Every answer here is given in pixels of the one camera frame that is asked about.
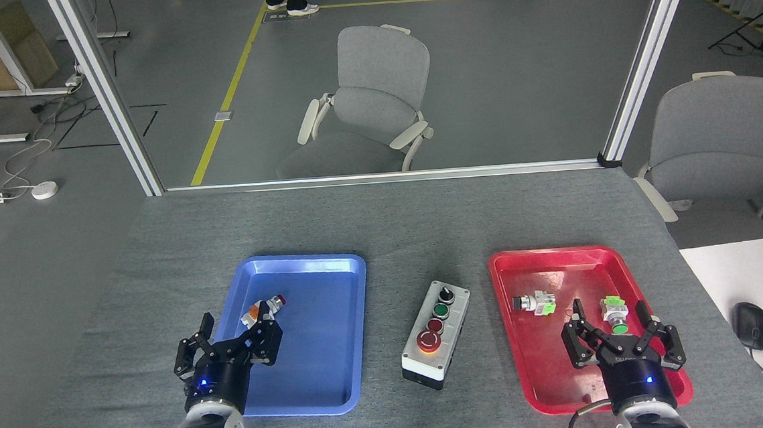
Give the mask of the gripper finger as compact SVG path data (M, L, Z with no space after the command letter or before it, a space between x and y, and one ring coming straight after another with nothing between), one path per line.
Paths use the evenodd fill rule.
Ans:
M174 374L182 382L223 378L221 348L210 341L214 318L208 312L203 316L196 333L178 344Z
M660 365L672 371L681 370L687 357L682 347L678 329L674 325L663 324L655 314L650 312L645 300L639 300L634 310L644 329L644 333L635 343L636 355L642 356L652 339L659 338L665 349L664 356L661 356Z
M611 349L612 341L609 335L586 321L579 298L574 299L572 304L573 314L563 326L561 337L573 368L579 370L589 364L597 364L597 352L602 346Z
M275 314L282 307L280 299L258 301L244 312L240 320L246 328L236 339L236 364L275 364L283 336L279 324L275 321Z

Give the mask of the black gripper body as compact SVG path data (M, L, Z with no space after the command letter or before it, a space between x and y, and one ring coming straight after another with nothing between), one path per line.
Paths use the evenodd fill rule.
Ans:
M661 366L661 355L649 347L641 355L635 354L636 336L611 339L624 351L616 353L603 343L598 346L596 358L613 414L617 416L633 403L652 399L677 408L676 397Z
M226 403L243 414L252 367L249 347L243 340L227 340L206 344L202 350L195 372L186 384L184 410L209 401Z

